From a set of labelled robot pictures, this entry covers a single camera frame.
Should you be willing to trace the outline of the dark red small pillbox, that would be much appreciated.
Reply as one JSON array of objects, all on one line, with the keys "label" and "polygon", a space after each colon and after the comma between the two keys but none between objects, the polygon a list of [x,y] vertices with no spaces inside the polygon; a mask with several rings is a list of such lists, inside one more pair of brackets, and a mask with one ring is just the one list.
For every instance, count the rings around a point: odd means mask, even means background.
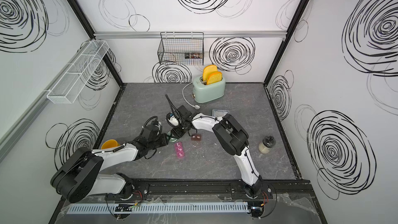
[{"label": "dark red small pillbox", "polygon": [[194,134],[194,135],[191,136],[191,140],[200,142],[202,140],[202,135],[201,134]]}]

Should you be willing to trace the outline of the teal rectangular pillbox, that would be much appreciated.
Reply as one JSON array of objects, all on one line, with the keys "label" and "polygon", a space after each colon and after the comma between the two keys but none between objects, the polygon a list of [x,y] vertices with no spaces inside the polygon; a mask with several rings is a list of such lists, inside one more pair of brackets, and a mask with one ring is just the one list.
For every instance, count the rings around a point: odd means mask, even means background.
[{"label": "teal rectangular pillbox", "polygon": [[212,110],[212,116],[214,117],[223,117],[228,113],[229,113],[228,110],[217,110],[217,109]]}]

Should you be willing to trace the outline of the green round pillbox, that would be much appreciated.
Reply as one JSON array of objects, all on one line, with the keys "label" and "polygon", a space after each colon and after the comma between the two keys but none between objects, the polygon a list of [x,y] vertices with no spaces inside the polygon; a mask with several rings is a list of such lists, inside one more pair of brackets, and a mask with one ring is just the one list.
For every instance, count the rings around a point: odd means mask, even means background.
[{"label": "green round pillbox", "polygon": [[176,142],[176,139],[173,137],[173,135],[172,135],[171,132],[168,132],[168,133],[167,133],[167,138],[168,138],[168,140],[169,140],[169,143],[174,143],[174,142]]}]

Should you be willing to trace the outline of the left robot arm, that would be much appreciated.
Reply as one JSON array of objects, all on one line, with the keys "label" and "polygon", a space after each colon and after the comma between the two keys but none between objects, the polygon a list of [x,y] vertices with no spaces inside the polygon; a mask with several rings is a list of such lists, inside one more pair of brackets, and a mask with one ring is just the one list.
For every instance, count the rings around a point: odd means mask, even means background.
[{"label": "left robot arm", "polygon": [[152,140],[140,135],[114,148],[79,148],[52,177],[51,186],[70,203],[77,203],[91,195],[113,195],[129,200],[136,192],[132,180],[122,173],[104,175],[101,172],[141,159],[149,151],[168,145],[169,141],[170,136],[161,133]]}]

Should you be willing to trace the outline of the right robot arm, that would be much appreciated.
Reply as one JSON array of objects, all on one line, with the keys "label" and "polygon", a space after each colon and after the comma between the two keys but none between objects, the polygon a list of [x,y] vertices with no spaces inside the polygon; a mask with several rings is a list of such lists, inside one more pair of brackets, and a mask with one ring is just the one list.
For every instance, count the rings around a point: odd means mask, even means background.
[{"label": "right robot arm", "polygon": [[221,147],[234,157],[241,180],[244,182],[244,191],[250,198],[261,193],[263,179],[256,170],[249,150],[249,135],[247,131],[230,114],[223,117],[207,116],[202,113],[192,113],[185,106],[177,108],[169,96],[165,96],[171,112],[166,121],[172,127],[170,132],[173,139],[180,139],[191,130],[205,130],[212,132]]}]

